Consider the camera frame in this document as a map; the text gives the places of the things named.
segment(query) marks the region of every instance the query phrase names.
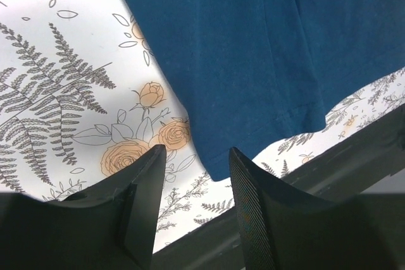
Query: blue garment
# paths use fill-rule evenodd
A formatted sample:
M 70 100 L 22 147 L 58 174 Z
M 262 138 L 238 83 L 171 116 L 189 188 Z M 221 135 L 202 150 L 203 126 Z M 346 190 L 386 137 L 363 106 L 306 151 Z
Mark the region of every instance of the blue garment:
M 405 66 L 405 0 L 126 0 L 214 181 Z

